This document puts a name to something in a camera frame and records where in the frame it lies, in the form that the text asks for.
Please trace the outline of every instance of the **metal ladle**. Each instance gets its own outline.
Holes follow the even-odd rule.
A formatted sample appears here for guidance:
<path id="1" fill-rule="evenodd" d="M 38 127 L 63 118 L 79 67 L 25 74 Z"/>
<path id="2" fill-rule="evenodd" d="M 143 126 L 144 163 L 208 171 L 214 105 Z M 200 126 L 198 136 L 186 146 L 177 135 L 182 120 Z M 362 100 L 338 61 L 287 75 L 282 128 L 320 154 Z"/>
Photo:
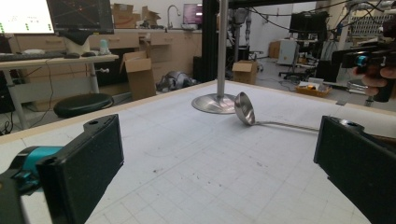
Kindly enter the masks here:
<path id="1" fill-rule="evenodd" d="M 244 122 L 246 125 L 249 125 L 249 126 L 253 126 L 253 125 L 266 126 L 266 125 L 270 124 L 270 125 L 280 125 L 280 126 L 289 127 L 289 128 L 302 129 L 302 130 L 311 131 L 311 132 L 319 131 L 319 129 L 316 129 L 316 128 L 294 125 L 294 124 L 289 124 L 289 123 L 284 123 L 284 122 L 256 121 L 256 118 L 254 116 L 253 105 L 251 104 L 250 100 L 248 99 L 248 96 L 244 92 L 239 93 L 235 97 L 234 109 L 235 109 L 235 113 L 238 116 L 238 118 L 240 120 L 242 120 L 242 122 Z"/>

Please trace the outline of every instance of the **black monitor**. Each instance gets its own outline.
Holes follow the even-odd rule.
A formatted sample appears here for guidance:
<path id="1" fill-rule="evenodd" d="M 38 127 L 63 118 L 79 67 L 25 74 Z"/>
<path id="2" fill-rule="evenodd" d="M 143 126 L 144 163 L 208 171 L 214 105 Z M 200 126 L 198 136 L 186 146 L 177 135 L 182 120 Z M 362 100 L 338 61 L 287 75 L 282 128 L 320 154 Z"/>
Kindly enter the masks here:
<path id="1" fill-rule="evenodd" d="M 1 34 L 53 34 L 46 0 L 12 0 L 0 7 Z"/>
<path id="2" fill-rule="evenodd" d="M 184 24 L 202 24 L 202 4 L 184 4 L 183 23 Z"/>
<path id="3" fill-rule="evenodd" d="M 308 39 L 309 35 L 318 35 L 318 40 L 327 37 L 326 20 L 329 13 L 323 12 L 301 12 L 293 13 L 290 20 L 290 33 L 299 34 L 299 38 Z"/>
<path id="4" fill-rule="evenodd" d="M 109 0 L 47 0 L 47 3 L 53 29 L 66 37 L 68 52 L 89 51 L 89 35 L 114 34 Z"/>

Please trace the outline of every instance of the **cardboard box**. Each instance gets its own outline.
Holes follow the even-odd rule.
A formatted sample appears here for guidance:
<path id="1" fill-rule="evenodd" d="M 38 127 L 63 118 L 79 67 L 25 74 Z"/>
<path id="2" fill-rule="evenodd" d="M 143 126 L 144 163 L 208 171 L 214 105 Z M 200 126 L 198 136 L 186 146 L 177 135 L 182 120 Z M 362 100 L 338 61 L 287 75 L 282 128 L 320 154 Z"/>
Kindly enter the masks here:
<path id="1" fill-rule="evenodd" d="M 112 13 L 116 29 L 136 28 L 136 22 L 140 21 L 140 14 L 134 13 L 134 6 L 131 5 L 114 4 Z"/>
<path id="2" fill-rule="evenodd" d="M 161 17 L 157 12 L 149 10 L 149 7 L 142 7 L 142 20 L 147 21 L 148 25 L 157 25 L 157 20 Z"/>
<path id="3" fill-rule="evenodd" d="M 270 43 L 270 47 L 268 49 L 268 57 L 270 58 L 279 58 L 279 50 L 280 50 L 280 41 L 274 41 Z"/>
<path id="4" fill-rule="evenodd" d="M 121 69 L 126 70 L 133 101 L 155 96 L 151 59 L 145 51 L 125 53 Z"/>
<path id="5" fill-rule="evenodd" d="M 257 76 L 257 62 L 239 61 L 233 64 L 233 81 L 255 84 Z"/>

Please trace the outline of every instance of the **keyboard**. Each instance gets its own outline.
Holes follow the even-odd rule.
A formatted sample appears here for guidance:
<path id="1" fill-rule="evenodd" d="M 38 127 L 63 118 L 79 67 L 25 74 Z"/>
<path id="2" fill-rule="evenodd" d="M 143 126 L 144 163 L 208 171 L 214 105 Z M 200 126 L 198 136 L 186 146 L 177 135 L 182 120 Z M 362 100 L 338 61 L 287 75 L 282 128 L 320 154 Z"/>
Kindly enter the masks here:
<path id="1" fill-rule="evenodd" d="M 61 52 L 46 52 L 43 54 L 6 54 L 0 55 L 0 63 L 63 57 L 64 54 L 62 54 Z"/>

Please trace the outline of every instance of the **table leg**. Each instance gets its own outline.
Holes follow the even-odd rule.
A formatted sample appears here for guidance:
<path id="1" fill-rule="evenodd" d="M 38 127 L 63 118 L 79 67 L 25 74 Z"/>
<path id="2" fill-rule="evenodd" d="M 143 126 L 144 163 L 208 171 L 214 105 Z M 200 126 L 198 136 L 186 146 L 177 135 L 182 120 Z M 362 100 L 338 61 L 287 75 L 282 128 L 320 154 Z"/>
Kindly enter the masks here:
<path id="1" fill-rule="evenodd" d="M 99 93 L 98 79 L 96 76 L 94 63 L 90 63 L 90 68 L 91 68 L 91 90 L 94 93 Z"/>
<path id="2" fill-rule="evenodd" d="M 18 99 L 17 93 L 14 89 L 15 84 L 12 81 L 11 74 L 8 70 L 3 70 L 4 76 L 6 77 L 7 87 L 9 94 L 11 95 L 12 103 L 14 104 L 15 110 L 17 111 L 18 119 L 20 120 L 21 127 L 23 130 L 29 128 L 29 123 L 26 121 L 26 117 L 23 114 L 22 105 Z"/>

